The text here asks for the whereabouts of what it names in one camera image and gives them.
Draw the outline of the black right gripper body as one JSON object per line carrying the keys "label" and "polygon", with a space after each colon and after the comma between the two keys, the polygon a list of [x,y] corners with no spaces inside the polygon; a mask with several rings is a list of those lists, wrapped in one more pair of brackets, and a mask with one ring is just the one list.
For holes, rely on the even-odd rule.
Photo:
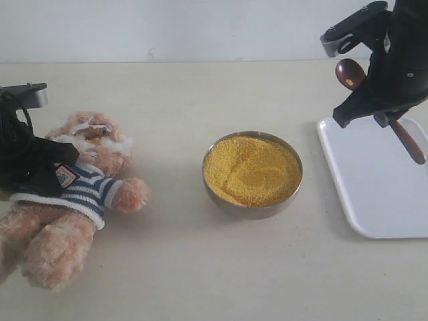
{"label": "black right gripper body", "polygon": [[427,99],[427,2],[374,1],[362,10],[372,57],[364,116],[404,114]]}

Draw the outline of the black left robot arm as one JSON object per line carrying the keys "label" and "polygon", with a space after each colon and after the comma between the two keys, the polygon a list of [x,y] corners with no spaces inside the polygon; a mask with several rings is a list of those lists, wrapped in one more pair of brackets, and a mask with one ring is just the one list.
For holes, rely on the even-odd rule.
{"label": "black left robot arm", "polygon": [[71,143],[37,137],[27,109],[12,95],[1,98],[1,188],[31,190],[43,197],[59,197],[64,187],[57,176],[79,157]]}

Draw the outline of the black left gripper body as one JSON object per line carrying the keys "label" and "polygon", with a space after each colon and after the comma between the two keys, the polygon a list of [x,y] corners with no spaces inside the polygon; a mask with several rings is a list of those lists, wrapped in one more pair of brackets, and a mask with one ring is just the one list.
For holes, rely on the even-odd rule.
{"label": "black left gripper body", "polygon": [[13,111],[1,111],[1,195],[10,196],[23,184],[37,164],[47,163],[35,152],[31,118],[20,121]]}

